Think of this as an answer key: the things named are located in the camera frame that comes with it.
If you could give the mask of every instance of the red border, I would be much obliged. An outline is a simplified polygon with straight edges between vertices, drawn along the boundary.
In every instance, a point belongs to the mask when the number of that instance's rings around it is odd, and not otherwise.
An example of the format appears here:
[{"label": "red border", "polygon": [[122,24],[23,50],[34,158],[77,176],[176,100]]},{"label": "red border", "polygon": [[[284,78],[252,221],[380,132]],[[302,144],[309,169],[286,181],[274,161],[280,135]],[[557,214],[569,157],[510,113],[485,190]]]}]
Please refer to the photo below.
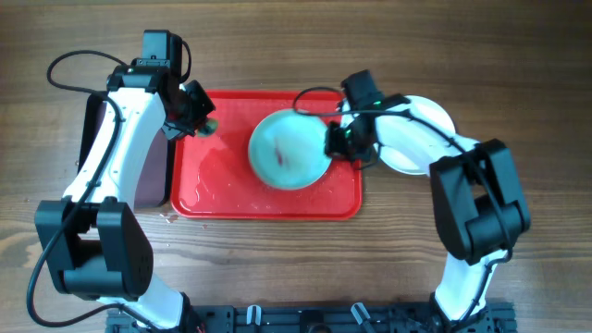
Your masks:
[{"label": "red border", "polygon": [[[269,99],[269,95],[273,95],[273,99],[291,99],[298,94],[298,92],[279,92],[279,91],[233,91],[233,90],[208,90],[207,94],[210,98],[227,98],[227,99]],[[335,100],[336,102],[339,100],[333,92],[311,92],[307,93],[305,96],[302,97],[303,100],[320,100],[320,101],[331,101]],[[177,142],[177,148],[175,150],[175,165],[173,168],[173,182],[171,185],[171,193],[170,193],[170,202],[173,208],[179,213],[181,216],[187,218],[211,218],[211,219],[241,219],[241,220],[301,220],[301,221],[343,221],[349,219],[358,213],[360,208],[362,207],[362,171],[356,170],[354,175],[356,177],[354,190],[356,191],[356,203],[353,205],[350,211],[345,214],[341,215],[333,215],[333,214],[325,214],[325,215],[316,215],[316,216],[309,216],[309,215],[260,215],[260,216],[244,216],[239,214],[219,214],[219,213],[210,213],[210,214],[195,214],[195,213],[188,213],[183,209],[180,205],[179,199],[179,187],[180,187],[180,166],[181,166],[181,159],[183,158],[183,145]],[[355,164],[358,168],[360,167],[361,163],[356,162]]]}]

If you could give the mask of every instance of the red mat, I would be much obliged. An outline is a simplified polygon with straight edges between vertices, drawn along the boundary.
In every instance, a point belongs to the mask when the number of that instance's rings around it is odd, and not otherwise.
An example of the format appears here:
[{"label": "red mat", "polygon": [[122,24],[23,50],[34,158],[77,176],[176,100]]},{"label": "red mat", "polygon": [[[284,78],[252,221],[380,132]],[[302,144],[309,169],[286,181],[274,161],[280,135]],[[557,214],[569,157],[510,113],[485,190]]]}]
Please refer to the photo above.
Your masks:
[{"label": "red mat", "polygon": [[[362,205],[362,172],[349,162],[332,161],[325,175],[297,191],[265,185],[249,164],[254,128],[269,114],[291,108],[296,92],[209,91],[219,121],[207,138],[177,143],[171,203],[189,218],[344,220]],[[299,100],[310,112],[334,112],[338,96],[311,92]],[[339,117],[325,117],[339,121]]]}]

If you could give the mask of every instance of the wooden table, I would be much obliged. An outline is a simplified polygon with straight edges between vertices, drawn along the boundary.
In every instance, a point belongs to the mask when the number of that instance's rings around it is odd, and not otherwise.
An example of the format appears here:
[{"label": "wooden table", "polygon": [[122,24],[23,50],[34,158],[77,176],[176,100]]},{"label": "wooden table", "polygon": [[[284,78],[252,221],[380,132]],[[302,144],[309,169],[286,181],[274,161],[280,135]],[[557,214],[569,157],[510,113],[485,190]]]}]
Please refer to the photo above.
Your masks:
[{"label": "wooden table", "polygon": [[[0,326],[50,331],[25,310],[41,252],[33,214],[74,179],[87,96],[45,80],[55,57],[96,49],[131,60],[144,29],[191,46],[209,89],[337,86],[370,68],[382,90],[442,104],[461,134],[513,152],[533,217],[488,296],[515,303],[522,332],[592,329],[592,6],[584,1],[4,1],[0,7]],[[114,63],[56,68],[62,82],[105,87]],[[364,205],[345,222],[168,224],[139,210],[155,271],[195,304],[244,306],[424,301],[441,278],[425,177],[364,172]],[[59,295],[46,271],[40,313],[95,306]],[[103,316],[54,331],[104,329]]]}]

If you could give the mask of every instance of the cable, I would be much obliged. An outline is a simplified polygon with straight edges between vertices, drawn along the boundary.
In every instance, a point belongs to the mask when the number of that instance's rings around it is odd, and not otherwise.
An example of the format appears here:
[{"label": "cable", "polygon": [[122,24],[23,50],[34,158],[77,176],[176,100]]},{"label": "cable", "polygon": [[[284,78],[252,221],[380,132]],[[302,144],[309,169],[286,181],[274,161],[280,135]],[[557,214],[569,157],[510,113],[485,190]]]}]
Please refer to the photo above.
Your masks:
[{"label": "cable", "polygon": [[189,45],[187,44],[187,42],[183,41],[182,43],[183,46],[185,46],[185,50],[187,50],[187,60],[189,62],[187,63],[187,71],[185,72],[185,74],[183,74],[183,76],[180,77],[179,83],[185,82],[191,74],[191,51],[189,50]]},{"label": "cable", "polygon": [[96,315],[102,311],[105,311],[108,309],[119,309],[120,311],[123,311],[123,312],[127,313],[128,315],[134,317],[134,319],[143,322],[151,329],[158,331],[158,328],[156,328],[153,324],[151,324],[149,321],[142,318],[140,315],[135,314],[133,311],[131,311],[129,308],[127,308],[123,304],[103,305],[103,306],[100,306],[94,310],[91,310],[90,312],[88,312],[86,314],[81,314],[75,318],[72,318],[72,319],[69,319],[66,321],[61,321],[61,322],[47,321],[47,320],[41,318],[37,314],[37,311],[35,310],[35,305],[33,302],[34,301],[34,294],[35,294],[35,286],[37,285],[37,280],[39,279],[39,275],[40,275],[41,270],[43,268],[43,264],[47,260],[47,257],[49,256],[51,251],[56,246],[57,240],[62,236],[62,234],[64,233],[64,230],[71,227],[71,225],[74,221],[74,216],[76,216],[76,214],[79,212],[79,210],[85,204],[86,200],[89,198],[89,196],[91,195],[93,190],[97,187],[97,181],[101,177],[101,175],[105,169],[105,165],[109,159],[109,156],[113,152],[113,148],[115,147],[115,144],[117,142],[117,136],[118,136],[119,131],[121,129],[121,122],[123,121],[123,116],[121,114],[121,110],[119,109],[119,106],[117,105],[117,103],[113,99],[111,99],[111,97],[107,96],[106,94],[103,94],[103,93],[98,92],[93,89],[75,87],[75,86],[69,86],[66,84],[57,83],[54,81],[54,79],[52,79],[52,71],[54,70],[54,67],[60,61],[66,59],[68,57],[77,56],[77,55],[102,56],[102,57],[106,57],[108,59],[111,59],[113,61],[116,61],[120,65],[123,65],[123,66],[126,66],[126,63],[124,63],[123,61],[117,59],[116,57],[114,57],[112,55],[108,55],[103,52],[92,51],[92,50],[79,50],[79,51],[68,52],[66,54],[59,56],[54,61],[52,61],[52,63],[47,68],[47,81],[51,85],[55,86],[56,88],[64,89],[64,90],[72,91],[72,92],[89,93],[93,96],[97,96],[97,97],[100,97],[100,98],[106,100],[113,107],[113,110],[116,113],[115,126],[113,129],[113,134],[111,135],[111,140],[109,140],[109,144],[107,145],[107,147],[105,149],[105,153],[103,154],[103,157],[101,157],[101,161],[99,162],[96,170],[94,171],[94,174],[92,175],[91,180],[88,182],[86,190],[84,191],[82,196],[79,198],[79,200],[74,204],[74,207],[68,213],[66,218],[62,221],[62,225],[60,226],[59,230],[47,242],[47,245],[43,249],[41,255],[39,256],[39,259],[37,260],[37,264],[35,264],[35,267],[33,268],[33,272],[31,273],[31,280],[29,281],[29,287],[27,288],[27,311],[29,312],[29,316],[31,317],[31,319],[35,323],[37,323],[41,326],[44,326],[44,327],[66,327],[66,326],[70,326],[70,325],[79,323],[80,321],[87,319],[93,315]]},{"label": "cable", "polygon": [[408,118],[410,121],[417,121],[418,123],[433,130],[437,135],[442,137],[450,146],[456,148],[461,153],[461,158],[474,171],[477,179],[479,180],[481,185],[485,188],[485,190],[487,192],[487,196],[489,197],[489,200],[491,201],[491,206],[493,207],[493,212],[496,215],[496,218],[498,219],[499,227],[501,229],[501,234],[502,234],[503,241],[504,241],[504,243],[502,245],[505,246],[507,252],[503,258],[494,259],[486,264],[486,266],[485,266],[486,271],[485,271],[484,275],[481,277],[481,281],[479,283],[479,288],[477,289],[477,293],[475,294],[475,297],[471,300],[471,305],[469,305],[469,308],[467,309],[467,311],[462,315],[461,319],[459,319],[458,321],[456,321],[454,323],[454,325],[459,325],[462,322],[466,321],[471,316],[471,313],[476,308],[476,306],[479,304],[479,300],[481,299],[481,297],[483,296],[483,293],[485,292],[485,287],[487,285],[487,281],[489,280],[489,276],[491,275],[491,272],[493,271],[493,266],[497,265],[497,264],[507,263],[512,259],[512,256],[513,256],[512,243],[510,240],[510,235],[508,233],[508,230],[507,230],[505,222],[504,222],[505,219],[503,218],[500,204],[498,203],[498,200],[495,198],[493,190],[489,186],[489,183],[487,182],[485,175],[481,171],[481,168],[479,166],[477,166],[475,161],[473,161],[471,158],[469,158],[467,156],[466,150],[464,150],[464,148],[462,148],[461,145],[459,143],[457,143],[452,137],[449,137],[441,129],[432,125],[430,122],[425,121],[421,118],[415,117],[409,109],[406,109],[403,111],[386,111],[386,110],[351,111],[350,110],[350,111],[344,111],[344,112],[310,113],[310,112],[305,112],[305,111],[299,110],[296,107],[296,103],[303,95],[305,95],[306,93],[312,92],[312,91],[320,91],[320,90],[336,92],[339,94],[339,96],[342,96],[341,91],[339,91],[335,88],[331,88],[331,87],[313,87],[313,88],[305,89],[305,90],[301,91],[298,95],[296,95],[296,97],[294,98],[294,100],[292,102],[292,109],[294,110],[294,112],[296,112],[299,115],[311,116],[311,117],[334,117],[334,116],[353,115],[353,114],[370,114],[370,115],[377,115],[377,116],[405,117],[405,118]]}]

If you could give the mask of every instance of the table top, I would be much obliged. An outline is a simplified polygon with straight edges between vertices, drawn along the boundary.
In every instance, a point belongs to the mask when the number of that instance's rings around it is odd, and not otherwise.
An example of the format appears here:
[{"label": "table top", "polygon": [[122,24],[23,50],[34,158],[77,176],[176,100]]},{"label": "table top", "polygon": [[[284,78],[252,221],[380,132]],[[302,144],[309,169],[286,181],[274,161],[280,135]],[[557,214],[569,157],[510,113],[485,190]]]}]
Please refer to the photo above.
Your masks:
[{"label": "table top", "polygon": [[[46,68],[75,49],[129,61],[144,29],[186,40],[191,78],[208,89],[338,86],[369,68],[385,92],[439,102],[462,135],[506,142],[533,221],[487,296],[514,302],[521,332],[592,327],[590,2],[55,3],[0,7],[0,332],[49,331],[25,310],[41,252],[33,215],[76,175],[87,96],[51,87]],[[113,67],[81,56],[55,79],[102,89]],[[446,258],[427,178],[385,166],[364,172],[363,207],[345,222],[186,220],[167,204],[137,217],[155,272],[195,304],[426,301]],[[50,319],[96,306],[57,294],[46,271],[36,304]],[[104,320],[53,331],[103,332]]]}]

